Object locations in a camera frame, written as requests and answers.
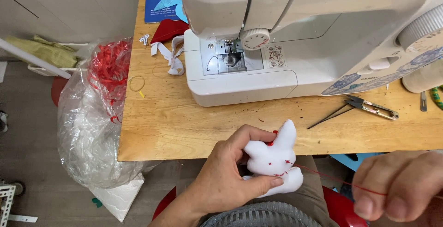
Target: sewing machine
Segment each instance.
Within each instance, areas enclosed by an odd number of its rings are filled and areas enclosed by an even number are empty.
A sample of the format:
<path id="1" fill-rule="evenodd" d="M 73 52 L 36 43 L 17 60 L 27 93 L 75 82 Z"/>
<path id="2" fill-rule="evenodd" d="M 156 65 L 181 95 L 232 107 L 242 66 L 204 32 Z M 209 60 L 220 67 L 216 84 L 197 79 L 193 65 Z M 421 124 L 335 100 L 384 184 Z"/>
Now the sewing machine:
<path id="1" fill-rule="evenodd" d="M 201 106 L 362 92 L 443 55 L 443 0 L 182 1 Z"/>

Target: red fabric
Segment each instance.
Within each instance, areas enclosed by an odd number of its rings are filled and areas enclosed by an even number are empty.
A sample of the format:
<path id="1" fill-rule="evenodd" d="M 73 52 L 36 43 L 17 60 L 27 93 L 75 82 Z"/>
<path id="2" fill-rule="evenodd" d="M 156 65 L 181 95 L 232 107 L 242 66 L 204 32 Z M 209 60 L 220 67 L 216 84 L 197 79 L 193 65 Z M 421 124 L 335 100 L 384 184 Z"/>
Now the red fabric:
<path id="1" fill-rule="evenodd" d="M 152 216 L 152 221 L 160 214 L 166 207 L 174 201 L 174 199 L 177 197 L 177 191 L 175 190 L 175 187 L 166 194 L 166 196 L 162 199 L 162 201 L 159 202 L 157 205 L 156 211 L 154 212 L 154 215 Z"/>
<path id="2" fill-rule="evenodd" d="M 354 203 L 340 193 L 323 187 L 329 217 L 340 227 L 368 227 L 366 221 L 354 213 Z"/>
<path id="3" fill-rule="evenodd" d="M 63 77 L 54 77 L 51 87 L 51 99 L 56 107 L 58 107 L 58 100 L 60 99 L 60 93 L 65 87 L 66 83 L 68 83 L 68 79 L 64 79 Z"/>
<path id="4" fill-rule="evenodd" d="M 160 22 L 157 31 L 152 37 L 151 44 L 156 42 L 164 42 L 173 39 L 175 36 L 183 35 L 189 25 L 182 20 L 165 19 Z"/>

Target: stuffed toy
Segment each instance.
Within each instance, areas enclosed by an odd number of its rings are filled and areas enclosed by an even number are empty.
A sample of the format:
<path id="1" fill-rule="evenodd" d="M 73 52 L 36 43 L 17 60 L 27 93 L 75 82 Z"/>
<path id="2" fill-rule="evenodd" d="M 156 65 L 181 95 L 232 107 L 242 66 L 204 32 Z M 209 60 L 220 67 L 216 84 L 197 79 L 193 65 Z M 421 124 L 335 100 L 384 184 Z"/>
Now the stuffed toy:
<path id="1" fill-rule="evenodd" d="M 299 167 L 292 167 L 296 154 L 292 149 L 296 142 L 296 127 L 291 120 L 286 120 L 277 132 L 274 141 L 264 143 L 250 140 L 243 149 L 248 155 L 248 170 L 254 176 L 278 176 L 283 179 L 283 185 L 272 188 L 268 193 L 258 198 L 296 191 L 303 183 L 303 175 Z M 243 176 L 248 180 L 252 176 Z"/>

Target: wooden tabletop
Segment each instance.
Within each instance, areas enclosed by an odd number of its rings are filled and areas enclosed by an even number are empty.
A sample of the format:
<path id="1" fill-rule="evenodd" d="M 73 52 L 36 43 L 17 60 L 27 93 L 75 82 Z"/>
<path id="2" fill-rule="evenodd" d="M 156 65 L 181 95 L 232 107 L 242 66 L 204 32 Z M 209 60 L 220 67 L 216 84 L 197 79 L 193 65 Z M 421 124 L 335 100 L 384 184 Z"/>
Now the wooden tabletop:
<path id="1" fill-rule="evenodd" d="M 268 131 L 291 119 L 297 128 L 296 155 L 394 150 L 443 149 L 443 111 L 428 96 L 428 111 L 420 111 L 420 94 L 408 92 L 395 81 L 357 93 L 370 102 L 397 111 L 396 121 L 353 109 L 307 129 L 344 105 L 345 96 L 301 97 L 204 108 L 197 105 L 186 84 L 186 75 L 168 74 L 168 61 L 138 41 L 151 40 L 159 24 L 144 23 L 145 0 L 139 0 L 129 77 L 133 89 L 126 91 L 119 161 L 206 158 L 215 143 L 227 139 L 237 128 L 249 124 Z"/>

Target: instruction sticker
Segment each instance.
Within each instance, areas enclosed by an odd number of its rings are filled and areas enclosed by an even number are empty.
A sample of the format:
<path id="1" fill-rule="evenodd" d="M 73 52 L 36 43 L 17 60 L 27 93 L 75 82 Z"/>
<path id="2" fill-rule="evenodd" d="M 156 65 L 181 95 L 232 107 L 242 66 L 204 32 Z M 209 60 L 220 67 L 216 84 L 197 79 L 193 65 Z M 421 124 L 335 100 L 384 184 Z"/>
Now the instruction sticker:
<path id="1" fill-rule="evenodd" d="M 264 56 L 268 61 L 269 68 L 286 67 L 285 55 L 281 44 L 265 46 Z"/>

